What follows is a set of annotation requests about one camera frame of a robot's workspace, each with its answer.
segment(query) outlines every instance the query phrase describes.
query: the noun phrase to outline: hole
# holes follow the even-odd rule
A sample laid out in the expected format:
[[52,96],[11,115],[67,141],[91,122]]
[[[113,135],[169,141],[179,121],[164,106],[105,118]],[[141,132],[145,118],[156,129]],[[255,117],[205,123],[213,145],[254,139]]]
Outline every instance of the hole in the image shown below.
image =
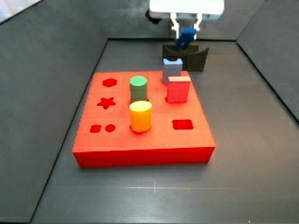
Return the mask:
[[113,102],[113,97],[111,98],[100,98],[100,103],[97,104],[97,106],[101,106],[103,109],[108,109],[109,106],[115,106],[116,103]]
[[115,126],[113,124],[109,124],[109,125],[105,127],[105,131],[107,131],[107,132],[112,132],[115,129],[116,129],[116,126]]
[[175,130],[192,130],[192,120],[172,120],[172,128]]
[[116,84],[117,84],[117,80],[115,80],[115,79],[109,78],[109,79],[103,80],[103,86],[107,88],[113,87]]
[[176,61],[176,60],[179,59],[179,57],[176,57],[176,56],[168,56],[167,59],[168,59],[169,61]]
[[95,124],[89,127],[89,132],[91,133],[99,133],[100,132],[101,126],[99,124]]

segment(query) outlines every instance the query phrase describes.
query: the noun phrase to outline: black block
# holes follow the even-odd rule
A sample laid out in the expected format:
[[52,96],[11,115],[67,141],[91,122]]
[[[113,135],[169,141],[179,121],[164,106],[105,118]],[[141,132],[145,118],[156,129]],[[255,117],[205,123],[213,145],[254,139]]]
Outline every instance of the black block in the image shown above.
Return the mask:
[[208,52],[208,47],[199,51],[197,45],[189,45],[187,50],[176,50],[173,45],[163,45],[163,58],[181,59],[181,70],[188,72],[203,72]]

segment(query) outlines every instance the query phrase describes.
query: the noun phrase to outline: gray table surface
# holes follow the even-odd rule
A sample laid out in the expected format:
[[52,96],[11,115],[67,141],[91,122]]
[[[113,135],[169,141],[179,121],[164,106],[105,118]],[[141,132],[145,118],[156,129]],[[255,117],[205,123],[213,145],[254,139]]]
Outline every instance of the gray table surface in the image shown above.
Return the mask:
[[[163,44],[108,41],[97,70],[160,70]],[[191,73],[217,145],[209,163],[81,170],[80,107],[35,223],[299,222],[298,123],[237,44],[196,44],[209,47]]]

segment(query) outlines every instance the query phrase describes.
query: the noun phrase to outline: star-shaped hole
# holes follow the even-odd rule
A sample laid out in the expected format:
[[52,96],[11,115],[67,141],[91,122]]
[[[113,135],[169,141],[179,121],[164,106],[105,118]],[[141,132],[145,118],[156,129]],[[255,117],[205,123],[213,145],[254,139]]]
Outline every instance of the star-shaped hole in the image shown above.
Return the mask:
[[109,106],[115,106],[116,103],[113,102],[115,97],[109,97],[107,98],[100,98],[100,103],[97,104],[97,106],[101,106],[103,109],[108,109]]

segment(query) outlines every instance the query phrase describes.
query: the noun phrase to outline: circular hole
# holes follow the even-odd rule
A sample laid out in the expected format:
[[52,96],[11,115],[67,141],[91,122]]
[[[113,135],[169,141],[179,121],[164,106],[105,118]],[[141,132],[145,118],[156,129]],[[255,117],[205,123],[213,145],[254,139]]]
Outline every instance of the circular hole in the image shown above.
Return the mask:
[[109,124],[109,125],[105,127],[105,131],[107,131],[107,132],[112,132],[115,129],[116,129],[116,126],[115,126],[113,124]]

